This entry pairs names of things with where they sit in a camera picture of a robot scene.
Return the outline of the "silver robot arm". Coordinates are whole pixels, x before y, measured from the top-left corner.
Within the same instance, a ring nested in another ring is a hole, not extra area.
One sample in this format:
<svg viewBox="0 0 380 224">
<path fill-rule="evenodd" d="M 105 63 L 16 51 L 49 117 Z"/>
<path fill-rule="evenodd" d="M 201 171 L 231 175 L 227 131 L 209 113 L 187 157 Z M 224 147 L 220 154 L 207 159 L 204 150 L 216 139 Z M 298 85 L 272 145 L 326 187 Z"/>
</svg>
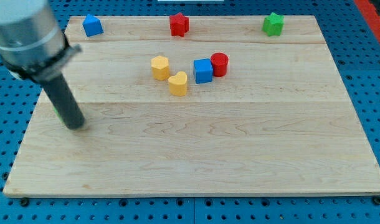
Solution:
<svg viewBox="0 0 380 224">
<path fill-rule="evenodd" d="M 0 0 L 0 54 L 15 77 L 50 82 L 81 51 L 68 43 L 48 0 Z"/>
</svg>

